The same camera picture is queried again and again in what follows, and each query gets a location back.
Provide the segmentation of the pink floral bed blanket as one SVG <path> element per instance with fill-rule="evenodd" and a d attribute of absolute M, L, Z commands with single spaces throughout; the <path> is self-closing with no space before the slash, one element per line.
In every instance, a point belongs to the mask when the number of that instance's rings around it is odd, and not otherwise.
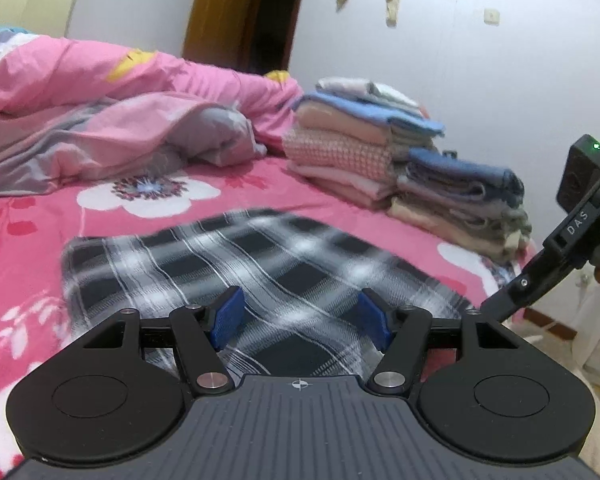
<path fill-rule="evenodd" d="M 149 235 L 247 209 L 289 212 L 391 252 L 480 304 L 526 262 L 468 252 L 428 232 L 354 206 L 267 157 L 230 168 L 197 164 L 165 178 L 71 185 L 52 194 L 0 197 L 0 478 L 21 460 L 8 429 L 12 387 L 74 338 L 62 286 L 62 254 L 83 237 Z"/>

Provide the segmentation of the black white plaid pants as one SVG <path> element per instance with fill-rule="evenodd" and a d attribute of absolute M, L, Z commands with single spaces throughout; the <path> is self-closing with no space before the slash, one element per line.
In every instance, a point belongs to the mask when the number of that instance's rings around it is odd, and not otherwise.
<path fill-rule="evenodd" d="M 143 236 L 76 238 L 61 266 L 76 335 L 123 308 L 164 318 L 240 287 L 244 320 L 221 354 L 234 378 L 370 374 L 380 353 L 355 326 L 363 288 L 436 318 L 459 318 L 468 307 L 391 252 L 272 209 L 230 211 Z"/>

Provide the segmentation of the folded blue grey clothes stack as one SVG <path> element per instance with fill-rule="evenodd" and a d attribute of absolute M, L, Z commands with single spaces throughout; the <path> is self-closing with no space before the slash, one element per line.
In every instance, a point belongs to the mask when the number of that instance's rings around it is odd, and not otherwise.
<path fill-rule="evenodd" d="M 526 251 L 532 225 L 513 170 L 411 148 L 394 172 L 390 217 L 498 263 Z"/>

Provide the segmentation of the brown wooden door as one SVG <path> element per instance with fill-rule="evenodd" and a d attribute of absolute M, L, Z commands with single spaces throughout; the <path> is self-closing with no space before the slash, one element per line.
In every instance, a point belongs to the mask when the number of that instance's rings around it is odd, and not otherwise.
<path fill-rule="evenodd" d="M 194 0 L 182 57 L 260 74 L 286 70 L 301 0 Z"/>

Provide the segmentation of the pink blue patterned duvet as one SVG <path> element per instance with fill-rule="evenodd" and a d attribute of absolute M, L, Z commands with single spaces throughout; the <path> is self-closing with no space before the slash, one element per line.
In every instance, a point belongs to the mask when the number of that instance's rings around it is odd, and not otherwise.
<path fill-rule="evenodd" d="M 159 51 L 0 30 L 0 196 L 217 167 L 282 145 L 298 82 Z"/>

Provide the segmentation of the beige blue folded bedding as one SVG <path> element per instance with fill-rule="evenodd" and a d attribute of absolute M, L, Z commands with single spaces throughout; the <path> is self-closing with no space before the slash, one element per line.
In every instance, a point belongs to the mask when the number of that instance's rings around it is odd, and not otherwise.
<path fill-rule="evenodd" d="M 288 170 L 371 210 L 386 209 L 414 148 L 436 149 L 444 125 L 402 92 L 364 78 L 325 77 L 294 106 L 283 136 Z"/>

